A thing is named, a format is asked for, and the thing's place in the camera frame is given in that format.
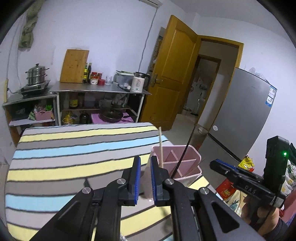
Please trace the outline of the person right hand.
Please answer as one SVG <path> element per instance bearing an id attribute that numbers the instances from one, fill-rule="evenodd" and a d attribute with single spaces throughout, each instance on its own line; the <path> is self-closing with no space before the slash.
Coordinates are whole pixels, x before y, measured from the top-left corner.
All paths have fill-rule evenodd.
<path id="1" fill-rule="evenodd" d="M 241 218 L 248 224 L 251 223 L 251 220 L 248 218 L 249 215 L 249 203 L 251 202 L 252 198 L 250 196 L 246 196 L 243 200 L 244 206 L 241 212 Z M 261 236 L 264 236 L 271 231 L 273 231 L 279 220 L 280 220 L 280 211 L 278 208 L 271 207 L 271 206 L 261 206 L 257 209 L 257 216 L 259 218 L 264 219 L 264 223 L 257 231 Z"/>

